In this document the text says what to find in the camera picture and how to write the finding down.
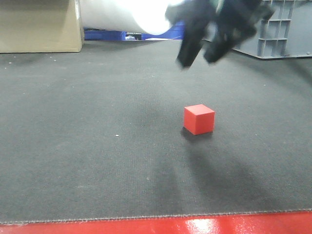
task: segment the red cube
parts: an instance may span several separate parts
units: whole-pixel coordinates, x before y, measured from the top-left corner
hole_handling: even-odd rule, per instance
[[[203,104],[184,107],[184,127],[194,135],[212,132],[215,111]]]

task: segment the gray carpet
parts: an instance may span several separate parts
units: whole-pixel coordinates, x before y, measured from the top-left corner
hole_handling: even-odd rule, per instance
[[[0,55],[0,222],[310,210],[312,59],[181,71],[179,44]]]

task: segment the robotic arm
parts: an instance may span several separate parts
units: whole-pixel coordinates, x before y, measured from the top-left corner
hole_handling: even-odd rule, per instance
[[[255,24],[269,20],[274,11],[262,0],[189,0],[169,6],[166,17],[171,24],[183,21],[183,41],[177,60],[183,68],[190,67],[203,47],[210,22],[217,32],[211,43],[206,43],[204,58],[217,62],[233,47],[256,34]]]

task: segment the white tube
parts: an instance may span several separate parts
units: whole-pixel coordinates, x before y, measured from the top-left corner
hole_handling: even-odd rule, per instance
[[[80,0],[83,27],[160,35],[168,5],[184,0]]]

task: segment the gray plastic crate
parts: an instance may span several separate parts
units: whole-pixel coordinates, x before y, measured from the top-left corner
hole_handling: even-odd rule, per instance
[[[312,0],[263,1],[274,15],[261,20],[257,35],[235,50],[261,59],[312,57]]]

